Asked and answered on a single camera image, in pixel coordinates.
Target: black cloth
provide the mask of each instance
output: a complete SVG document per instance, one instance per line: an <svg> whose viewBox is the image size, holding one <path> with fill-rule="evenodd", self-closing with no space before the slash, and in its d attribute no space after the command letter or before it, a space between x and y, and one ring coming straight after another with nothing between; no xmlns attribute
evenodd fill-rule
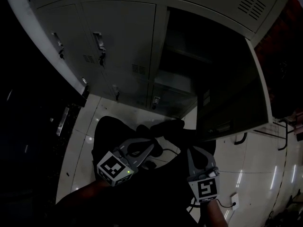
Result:
<svg viewBox="0 0 303 227"><path fill-rule="evenodd" d="M173 120L152 126L149 133L145 132L145 137L164 136L179 147L181 153L160 168L141 168L129 181L111 188L107 197L101 197L100 214L103 212L109 223L121 226L197 226L186 210L194 195L186 180L189 172L185 149L195 145L214 154L215 141L197 143L196 131L183 127L183 121ZM127 139L140 137L143 137L142 131L134 131L118 119L101 118L92 151L95 170L108 151Z"/></svg>

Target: shelf inside locker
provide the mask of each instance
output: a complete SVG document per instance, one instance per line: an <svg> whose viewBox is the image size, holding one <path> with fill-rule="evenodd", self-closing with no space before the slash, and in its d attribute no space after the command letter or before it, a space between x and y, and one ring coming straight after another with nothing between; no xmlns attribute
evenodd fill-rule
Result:
<svg viewBox="0 0 303 227"><path fill-rule="evenodd" d="M188 56L208 64L213 63L213 56L208 43L191 33L168 29L164 49Z"/></svg>
<svg viewBox="0 0 303 227"><path fill-rule="evenodd" d="M155 78L155 83L195 94L192 80L189 77L177 73L159 70L157 77Z"/></svg>
<svg viewBox="0 0 303 227"><path fill-rule="evenodd" d="M196 95L197 86L211 67L210 64L164 49L155 83Z"/></svg>

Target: locker handle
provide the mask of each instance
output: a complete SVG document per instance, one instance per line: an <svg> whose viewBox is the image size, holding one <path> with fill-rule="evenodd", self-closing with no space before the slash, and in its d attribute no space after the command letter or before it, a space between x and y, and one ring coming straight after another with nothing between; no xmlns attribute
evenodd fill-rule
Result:
<svg viewBox="0 0 303 227"><path fill-rule="evenodd" d="M153 103L153 105L152 105L152 110L155 110L156 109L156 107L157 107L157 105L159 104L159 102L160 102L160 97L158 97L158 96L154 96L153 97L153 101L152 101L152 103Z"/></svg>
<svg viewBox="0 0 303 227"><path fill-rule="evenodd" d="M116 94L116 101L119 101L120 92Z"/></svg>
<svg viewBox="0 0 303 227"><path fill-rule="evenodd" d="M106 49L104 47L102 34L100 32L94 32L93 35L95 37L98 49L101 51L105 51Z"/></svg>
<svg viewBox="0 0 303 227"><path fill-rule="evenodd" d="M54 33L52 33L52 35L56 38L56 41L58 42L58 45L63 46L63 44L62 44L61 40L59 39L57 33L54 32Z"/></svg>

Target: cable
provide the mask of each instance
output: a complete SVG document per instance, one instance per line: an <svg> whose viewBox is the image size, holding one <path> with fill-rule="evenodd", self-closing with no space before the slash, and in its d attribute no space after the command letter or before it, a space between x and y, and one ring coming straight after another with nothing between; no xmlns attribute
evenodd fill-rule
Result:
<svg viewBox="0 0 303 227"><path fill-rule="evenodd" d="M219 202L219 204L221 205L221 207L223 207L223 208L231 208L231 207L233 207L233 206L235 206L236 205L236 203L234 202L234 203L232 203L232 205L231 206L229 206L229 207L226 207L226 206L223 206L221 203L220 203L220 200L218 200L218 199L216 199L218 202Z"/></svg>
<svg viewBox="0 0 303 227"><path fill-rule="evenodd" d="M165 150L169 150L169 151L175 153L176 155L179 155L177 152L175 152L175 151L173 151L173 150L171 150L171 149L163 149L163 151L165 151Z"/></svg>
<svg viewBox="0 0 303 227"><path fill-rule="evenodd" d="M195 205L195 203L196 203L196 200L194 201L194 204L193 204L193 205ZM191 205L190 205L190 206L191 206ZM191 210L193 210L193 208L194 208L194 206L191 207L191 209L188 211L188 213L190 213Z"/></svg>
<svg viewBox="0 0 303 227"><path fill-rule="evenodd" d="M236 205L236 203L234 202L231 206L229 206L229 207L226 207L226 206L223 206L221 203L220 203L220 201L218 200L218 202L219 202L219 204L223 207L223 208L231 208L231 207L233 207L233 206L235 206ZM200 207L200 205L195 205L195 204L190 204L189 205L189 207L193 207L193 208L199 208Z"/></svg>

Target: locker latch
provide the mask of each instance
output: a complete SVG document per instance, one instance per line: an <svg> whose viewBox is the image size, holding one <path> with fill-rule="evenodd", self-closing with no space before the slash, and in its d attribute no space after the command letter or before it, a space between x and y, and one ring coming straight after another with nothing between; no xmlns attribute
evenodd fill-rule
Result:
<svg viewBox="0 0 303 227"><path fill-rule="evenodd" d="M158 105L158 104L159 104L160 99L161 99L161 98L160 98L160 97L158 97L158 96L153 97L153 101L152 101L153 106L152 106L152 109L156 109L156 105Z"/></svg>
<svg viewBox="0 0 303 227"><path fill-rule="evenodd" d="M103 66L103 67L104 67L104 59L105 59L105 56L106 56L106 53L105 53L105 51L103 51L102 54L101 54L100 57L99 57L100 66Z"/></svg>
<svg viewBox="0 0 303 227"><path fill-rule="evenodd" d="M55 39L56 39L58 45L59 45L60 47L62 47L63 44L62 44L61 40L59 39L59 36L57 35L57 33L53 32L52 35L55 37Z"/></svg>
<svg viewBox="0 0 303 227"><path fill-rule="evenodd" d="M116 96L116 101L119 101L119 96L120 96L120 89L118 88L117 85L113 85L114 93Z"/></svg>
<svg viewBox="0 0 303 227"><path fill-rule="evenodd" d="M64 51L64 48L62 48L62 50L59 51L59 55L60 55L60 58L64 60L64 55L62 54L63 51Z"/></svg>

